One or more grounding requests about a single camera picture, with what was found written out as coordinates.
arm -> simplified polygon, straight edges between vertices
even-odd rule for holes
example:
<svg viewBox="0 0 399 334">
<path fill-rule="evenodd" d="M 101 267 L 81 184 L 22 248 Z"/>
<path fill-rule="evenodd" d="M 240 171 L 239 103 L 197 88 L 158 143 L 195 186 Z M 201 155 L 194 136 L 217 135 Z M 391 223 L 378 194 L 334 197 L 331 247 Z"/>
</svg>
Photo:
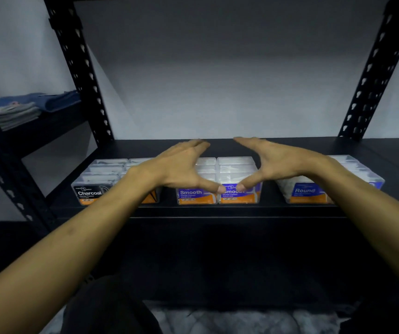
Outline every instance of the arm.
<svg viewBox="0 0 399 334">
<path fill-rule="evenodd" d="M 399 202 L 353 175 L 334 159 L 258 138 L 235 138 L 256 151 L 261 168 L 241 181 L 245 190 L 267 179 L 304 175 L 319 184 L 399 275 Z"/>
<path fill-rule="evenodd" d="M 199 177 L 200 140 L 133 167 L 98 201 L 39 241 L 0 273 L 0 334 L 38 333 L 91 271 L 131 213 L 154 188 L 224 187 Z"/>
</svg>

person's right hand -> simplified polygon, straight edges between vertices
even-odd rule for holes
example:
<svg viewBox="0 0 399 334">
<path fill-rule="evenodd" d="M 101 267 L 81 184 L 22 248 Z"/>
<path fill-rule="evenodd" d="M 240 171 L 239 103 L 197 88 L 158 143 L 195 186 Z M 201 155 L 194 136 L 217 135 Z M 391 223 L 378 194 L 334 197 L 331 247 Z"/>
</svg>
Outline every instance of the person's right hand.
<svg viewBox="0 0 399 334">
<path fill-rule="evenodd" d="M 234 140 L 257 152 L 261 158 L 261 168 L 243 179 L 236 186 L 238 191 L 250 189 L 264 180 L 308 175 L 316 161 L 327 158 L 315 151 L 272 143 L 256 137 L 235 137 Z"/>
</svg>

hand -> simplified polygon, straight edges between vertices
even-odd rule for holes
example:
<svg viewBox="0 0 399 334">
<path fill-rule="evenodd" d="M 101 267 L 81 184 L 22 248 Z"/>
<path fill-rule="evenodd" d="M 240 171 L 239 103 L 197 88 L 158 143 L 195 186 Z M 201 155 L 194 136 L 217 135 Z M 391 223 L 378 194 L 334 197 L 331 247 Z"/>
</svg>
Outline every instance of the hand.
<svg viewBox="0 0 399 334">
<path fill-rule="evenodd" d="M 200 139 L 178 143 L 157 157 L 131 168 L 129 172 L 142 171 L 144 175 L 154 176 L 155 186 L 200 188 L 213 193 L 224 193 L 224 186 L 202 178 L 195 170 L 198 157 L 209 146 L 210 143 Z"/>
<path fill-rule="evenodd" d="M 315 160 L 327 158 L 318 152 L 272 143 L 256 137 L 235 137 L 234 140 L 257 152 L 261 158 L 261 168 L 243 179 L 236 187 L 238 191 L 250 189 L 263 180 L 308 175 Z"/>
</svg>

forearm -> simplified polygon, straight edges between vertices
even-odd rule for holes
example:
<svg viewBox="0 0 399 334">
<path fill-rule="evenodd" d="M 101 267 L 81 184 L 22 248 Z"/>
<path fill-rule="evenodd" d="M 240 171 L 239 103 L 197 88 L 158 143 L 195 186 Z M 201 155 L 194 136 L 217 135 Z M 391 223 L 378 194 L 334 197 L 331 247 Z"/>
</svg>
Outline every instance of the forearm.
<svg viewBox="0 0 399 334">
<path fill-rule="evenodd" d="M 91 271 L 153 185 L 151 174 L 132 171 L 0 273 L 0 334 L 40 331 Z"/>
<path fill-rule="evenodd" d="M 399 202 L 328 157 L 319 160 L 309 176 L 323 187 L 399 275 Z"/>
</svg>

stack of folded fabric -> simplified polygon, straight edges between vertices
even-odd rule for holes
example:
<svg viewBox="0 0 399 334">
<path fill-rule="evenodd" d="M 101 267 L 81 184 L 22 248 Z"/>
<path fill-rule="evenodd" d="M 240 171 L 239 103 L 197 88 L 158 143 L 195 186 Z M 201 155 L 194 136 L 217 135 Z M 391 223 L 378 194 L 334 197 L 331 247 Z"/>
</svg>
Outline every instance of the stack of folded fabric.
<svg viewBox="0 0 399 334">
<path fill-rule="evenodd" d="M 55 112 L 79 102 L 80 95 L 76 90 L 60 95 L 31 93 L 0 97 L 0 128 L 6 131 L 35 120 L 42 112 Z"/>
</svg>

